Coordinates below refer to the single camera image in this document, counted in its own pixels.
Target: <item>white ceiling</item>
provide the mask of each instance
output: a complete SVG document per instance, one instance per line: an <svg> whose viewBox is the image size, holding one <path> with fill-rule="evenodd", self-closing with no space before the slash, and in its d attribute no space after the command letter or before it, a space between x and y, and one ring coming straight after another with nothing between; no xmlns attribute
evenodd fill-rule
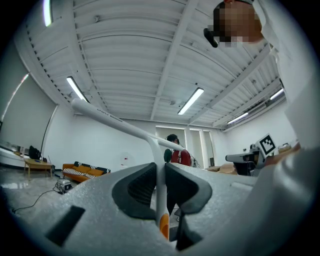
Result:
<svg viewBox="0 0 320 256"><path fill-rule="evenodd" d="M203 29L218 2L52 0L53 23L45 27L40 1L22 25L43 69L33 75L45 72L68 102L77 97L66 81L73 76L90 103L119 118L223 127L280 84L265 40L230 48L207 42ZM197 87L204 94L178 115Z"/></svg>

